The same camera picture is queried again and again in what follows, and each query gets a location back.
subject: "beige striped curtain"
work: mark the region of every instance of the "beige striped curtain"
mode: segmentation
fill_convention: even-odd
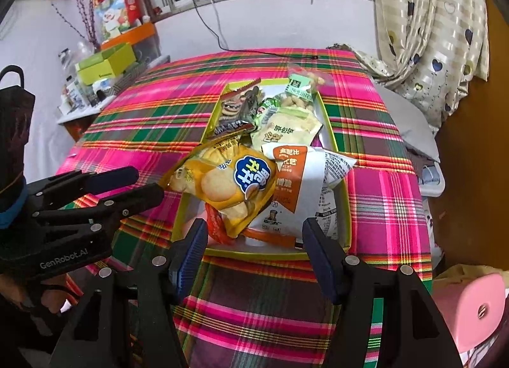
[[[377,82],[411,101],[437,131],[468,94],[468,81],[487,80],[485,0],[375,0],[375,5],[382,60],[354,52]]]

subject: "brown wooden panel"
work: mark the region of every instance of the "brown wooden panel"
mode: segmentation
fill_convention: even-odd
[[[509,26],[487,0],[488,82],[468,96],[437,135],[445,191],[429,199],[448,264],[509,269]]]

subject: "white snack bag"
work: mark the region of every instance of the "white snack bag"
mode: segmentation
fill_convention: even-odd
[[[318,213],[323,216],[317,217],[320,227],[326,236],[330,233],[333,237],[337,218],[331,187],[345,177],[356,160],[304,145],[270,143],[261,149],[266,157],[276,160],[276,189],[271,203],[249,228],[300,239],[304,220]]]

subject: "gray fabric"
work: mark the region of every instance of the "gray fabric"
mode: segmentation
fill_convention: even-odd
[[[374,85],[407,146],[439,163],[437,144],[422,112],[396,92]]]

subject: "orange label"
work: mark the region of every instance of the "orange label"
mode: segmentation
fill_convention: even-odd
[[[295,213],[299,199],[300,185],[306,164],[307,148],[284,145],[274,148],[274,158],[283,161],[276,176],[276,189],[273,201],[278,201],[286,209]]]

